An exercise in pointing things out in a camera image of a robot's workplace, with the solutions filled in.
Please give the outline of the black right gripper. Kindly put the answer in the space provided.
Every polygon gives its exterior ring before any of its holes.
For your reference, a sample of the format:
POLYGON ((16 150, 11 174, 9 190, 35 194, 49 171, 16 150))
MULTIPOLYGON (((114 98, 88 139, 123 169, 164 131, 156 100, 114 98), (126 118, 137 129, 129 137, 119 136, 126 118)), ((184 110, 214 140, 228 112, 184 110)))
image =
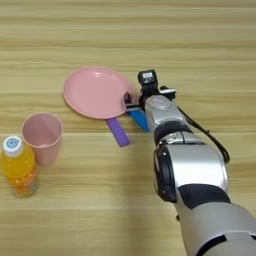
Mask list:
POLYGON ((127 111, 135 111, 135 110, 145 110, 146 101, 151 96, 162 95, 169 100, 173 100, 176 98, 176 89, 168 88, 167 86, 161 86, 160 88, 147 89, 146 87, 141 89, 141 94, 137 103, 133 102, 133 96, 126 92, 123 96, 123 100, 125 103, 125 107, 127 111))

